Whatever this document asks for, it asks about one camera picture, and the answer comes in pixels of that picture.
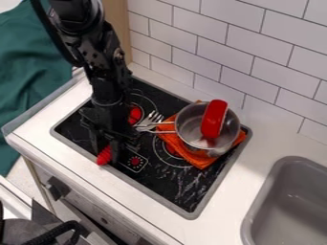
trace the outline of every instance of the white subway tile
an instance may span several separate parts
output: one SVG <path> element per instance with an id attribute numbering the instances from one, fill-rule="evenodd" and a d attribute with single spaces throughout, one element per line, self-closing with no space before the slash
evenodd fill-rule
<path id="1" fill-rule="evenodd" d="M 214 80 L 219 79 L 222 67 L 207 59 L 176 48 L 173 48 L 173 63 Z"/>
<path id="2" fill-rule="evenodd" d="M 316 92 L 315 99 L 320 102 L 327 103 L 327 82 L 326 81 L 323 80 L 320 83 L 318 91 Z"/>
<path id="3" fill-rule="evenodd" d="M 286 65 L 292 45 L 238 27 L 229 27 L 229 46 Z"/>
<path id="4" fill-rule="evenodd" d="M 234 50 L 199 37 L 198 55 L 229 66 L 244 73 L 249 73 L 253 56 Z"/>
<path id="5" fill-rule="evenodd" d="M 235 0 L 202 0 L 201 13 L 230 24 L 259 31 L 264 10 Z"/>
<path id="6" fill-rule="evenodd" d="M 196 35 L 150 20 L 150 34 L 152 37 L 175 47 L 195 53 Z"/>
<path id="7" fill-rule="evenodd" d="M 148 36 L 131 32 L 132 47 L 145 51 L 153 56 L 171 60 L 171 46 Z"/>
<path id="8" fill-rule="evenodd" d="M 194 74 L 186 69 L 168 63 L 154 56 L 151 57 L 151 68 L 157 73 L 163 74 L 169 78 L 173 78 L 179 82 L 182 82 L 183 84 L 193 87 Z"/>
<path id="9" fill-rule="evenodd" d="M 129 29 L 149 35 L 149 19 L 133 12 L 129 12 Z"/>
<path id="10" fill-rule="evenodd" d="M 310 0 L 304 18 L 327 26 L 327 1 Z"/>
<path id="11" fill-rule="evenodd" d="M 216 99 L 225 100 L 230 108 L 241 108 L 244 94 L 213 80 L 196 75 L 194 88 L 203 91 Z"/>
<path id="12" fill-rule="evenodd" d="M 292 130 L 294 133 L 297 133 L 303 120 L 302 117 L 292 112 L 252 96 L 246 96 L 243 111 L 249 121 L 279 125 L 282 128 Z"/>
<path id="13" fill-rule="evenodd" d="M 326 65 L 327 56 L 299 47 L 294 48 L 289 64 L 290 67 L 298 71 L 323 79 L 327 79 Z"/>
<path id="14" fill-rule="evenodd" d="M 221 82 L 268 102 L 274 102 L 278 92 L 276 86 L 227 67 L 223 67 Z"/>
<path id="15" fill-rule="evenodd" d="M 157 0 L 128 0 L 128 10 L 171 25 L 172 6 Z"/>
<path id="16" fill-rule="evenodd" d="M 200 11 L 200 0 L 162 0 L 167 4 L 182 7 L 191 11 Z"/>
<path id="17" fill-rule="evenodd" d="M 303 117 L 327 124 L 327 105 L 315 100 L 282 89 L 276 104 Z"/>
<path id="18" fill-rule="evenodd" d="M 135 63 L 145 66 L 146 68 L 150 68 L 150 55 L 149 54 L 132 48 L 132 57 L 133 57 L 133 61 Z"/>
<path id="19" fill-rule="evenodd" d="M 191 11 L 174 8 L 174 26 L 224 43 L 228 24 Z"/>
<path id="20" fill-rule="evenodd" d="M 305 120 L 300 134 L 327 145 L 327 127 L 311 120 Z"/>
<path id="21" fill-rule="evenodd" d="M 318 78 L 313 78 L 261 58 L 255 59 L 252 75 L 310 98 L 314 96 L 319 85 Z"/>
<path id="22" fill-rule="evenodd" d="M 267 11 L 262 33 L 327 54 L 327 27 Z"/>
<path id="23" fill-rule="evenodd" d="M 241 0 L 265 9 L 302 17 L 308 0 Z"/>

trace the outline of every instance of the wooden cabinet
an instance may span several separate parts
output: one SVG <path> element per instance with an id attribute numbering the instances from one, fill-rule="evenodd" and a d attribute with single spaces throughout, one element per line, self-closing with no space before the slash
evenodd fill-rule
<path id="1" fill-rule="evenodd" d="M 126 63 L 132 61 L 129 35 L 127 0 L 102 0 L 106 20 L 110 22 L 120 38 L 121 47 L 126 52 Z"/>

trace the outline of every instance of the white countertop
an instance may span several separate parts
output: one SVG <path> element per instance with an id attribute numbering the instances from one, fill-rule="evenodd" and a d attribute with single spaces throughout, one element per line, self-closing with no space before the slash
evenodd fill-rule
<path id="1" fill-rule="evenodd" d="M 187 100 L 213 99 L 137 64 L 131 64 L 130 69 L 136 77 Z M 84 78 L 18 127 L 7 140 L 65 180 L 87 189 L 95 202 L 114 209 L 140 232 L 162 244 L 241 245 L 242 220 L 277 160 L 295 155 L 327 167 L 327 145 L 295 134 L 265 115 L 244 115 L 241 109 L 233 108 L 242 124 L 252 129 L 253 136 L 201 215 L 186 220 L 50 135 L 50 129 L 90 95 L 91 87 Z"/>

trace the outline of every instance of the orange mat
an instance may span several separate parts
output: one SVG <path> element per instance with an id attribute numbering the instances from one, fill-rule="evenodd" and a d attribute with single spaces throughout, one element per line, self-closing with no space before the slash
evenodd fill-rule
<path id="1" fill-rule="evenodd" d="M 165 122 L 174 122 L 176 115 L 168 118 Z M 157 126 L 158 131 L 173 131 L 175 130 L 174 124 L 161 124 Z M 210 158 L 204 150 L 197 151 L 196 153 L 190 152 L 184 145 L 184 142 L 177 136 L 177 134 L 158 134 L 163 141 L 170 144 L 186 161 L 199 169 L 204 169 L 212 165 L 219 157 Z M 233 146 L 239 145 L 245 141 L 247 134 L 242 130 Z"/>

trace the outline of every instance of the toy stove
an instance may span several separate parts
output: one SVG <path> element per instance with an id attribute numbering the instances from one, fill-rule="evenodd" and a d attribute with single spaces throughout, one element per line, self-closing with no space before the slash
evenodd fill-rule
<path id="1" fill-rule="evenodd" d="M 152 111 L 165 118 L 178 113 L 188 102 L 139 80 L 134 81 L 132 93 L 133 110 L 130 123 L 138 123 Z M 54 127 L 53 135 L 66 145 L 96 160 L 89 131 L 80 125 L 78 110 L 91 107 L 86 101 L 75 112 Z M 179 215 L 194 219 L 200 215 L 206 203 L 226 176 L 233 162 L 250 139 L 232 148 L 210 167 L 200 170 L 186 162 L 158 136 L 143 133 L 136 148 L 126 148 L 117 165 L 105 166 L 134 188 L 146 193 Z"/>

